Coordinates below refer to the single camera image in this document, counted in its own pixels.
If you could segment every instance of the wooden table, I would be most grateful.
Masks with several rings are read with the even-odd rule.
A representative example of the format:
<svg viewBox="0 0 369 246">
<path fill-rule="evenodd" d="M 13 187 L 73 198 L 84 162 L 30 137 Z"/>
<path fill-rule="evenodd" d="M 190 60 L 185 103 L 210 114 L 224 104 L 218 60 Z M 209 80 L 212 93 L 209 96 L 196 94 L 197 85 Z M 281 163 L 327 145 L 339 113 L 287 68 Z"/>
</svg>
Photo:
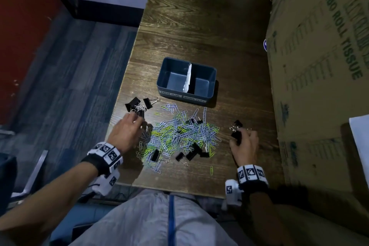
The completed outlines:
<svg viewBox="0 0 369 246">
<path fill-rule="evenodd" d="M 121 184 L 224 198 L 224 182 L 236 179 L 228 140 L 236 119 L 259 132 L 264 150 L 258 164 L 271 187 L 284 183 L 270 89 L 268 59 L 263 49 L 269 21 L 269 0 L 148 0 L 125 72 L 108 134 L 127 112 L 124 104 L 159 96 L 156 87 L 164 57 L 213 66 L 217 69 L 217 94 L 207 109 L 207 122 L 220 127 L 223 140 L 215 156 L 195 157 L 185 167 L 172 156 L 161 174 L 142 168 L 135 151 L 124 156 Z M 203 107 L 161 98 L 145 113 L 148 123 L 168 121 L 173 115 L 160 108 L 176 102 L 193 113 Z"/>
</svg>

